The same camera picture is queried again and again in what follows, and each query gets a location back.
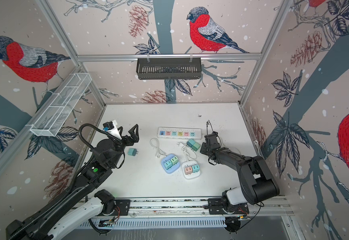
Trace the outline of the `pink charger plug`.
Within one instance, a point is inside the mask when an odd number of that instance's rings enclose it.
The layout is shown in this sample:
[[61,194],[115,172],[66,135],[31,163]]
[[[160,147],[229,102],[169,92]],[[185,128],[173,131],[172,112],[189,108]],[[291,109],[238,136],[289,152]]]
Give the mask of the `pink charger plug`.
[[186,175],[190,175],[192,173],[192,167],[191,166],[185,167],[184,168],[184,173]]

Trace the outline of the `light teal charger plug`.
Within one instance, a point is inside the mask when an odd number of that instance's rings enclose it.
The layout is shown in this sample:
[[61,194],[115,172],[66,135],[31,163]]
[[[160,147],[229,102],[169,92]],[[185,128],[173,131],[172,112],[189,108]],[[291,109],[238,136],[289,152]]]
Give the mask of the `light teal charger plug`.
[[170,160],[166,161],[164,163],[164,167],[165,167],[166,170],[170,169],[172,167],[171,161]]

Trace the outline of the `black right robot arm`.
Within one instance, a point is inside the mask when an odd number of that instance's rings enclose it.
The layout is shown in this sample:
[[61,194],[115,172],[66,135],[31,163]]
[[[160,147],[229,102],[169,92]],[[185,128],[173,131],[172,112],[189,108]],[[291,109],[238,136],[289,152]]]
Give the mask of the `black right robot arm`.
[[248,157],[223,147],[217,132],[205,135],[204,140],[200,153],[208,157],[209,163],[227,166],[238,175],[239,187],[222,193],[221,203],[225,211],[233,212],[241,204],[259,205],[280,194],[279,186],[262,156]]

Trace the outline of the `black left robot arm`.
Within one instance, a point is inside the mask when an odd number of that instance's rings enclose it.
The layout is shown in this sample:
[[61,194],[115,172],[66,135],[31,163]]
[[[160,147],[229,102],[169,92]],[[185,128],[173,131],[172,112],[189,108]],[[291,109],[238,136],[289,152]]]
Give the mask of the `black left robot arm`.
[[[15,220],[6,227],[8,240],[61,240],[85,220],[104,213],[119,211],[114,196],[107,190],[98,191],[93,198],[81,207],[73,209],[112,174],[113,169],[122,167],[120,159],[125,158],[125,148],[139,141],[138,125],[134,125],[126,136],[116,121],[104,123],[100,130],[92,124],[84,124],[78,130],[80,140],[92,153],[72,178],[67,189],[41,210],[24,221]],[[106,139],[93,147],[83,136],[82,130],[90,127],[106,135]]]

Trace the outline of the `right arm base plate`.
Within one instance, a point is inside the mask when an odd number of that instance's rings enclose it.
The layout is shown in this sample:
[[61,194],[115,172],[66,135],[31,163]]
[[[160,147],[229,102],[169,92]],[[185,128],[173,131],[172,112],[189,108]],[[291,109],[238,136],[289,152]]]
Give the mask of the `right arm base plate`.
[[248,215],[249,209],[247,203],[232,205],[224,197],[210,198],[207,205],[203,208],[208,210],[210,215]]

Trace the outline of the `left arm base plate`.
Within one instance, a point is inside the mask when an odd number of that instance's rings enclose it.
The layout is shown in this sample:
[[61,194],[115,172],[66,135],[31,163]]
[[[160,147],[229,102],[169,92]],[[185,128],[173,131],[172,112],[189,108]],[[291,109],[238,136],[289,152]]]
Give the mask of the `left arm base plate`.
[[111,216],[127,216],[130,208],[131,200],[129,199],[116,199],[114,201],[114,209]]

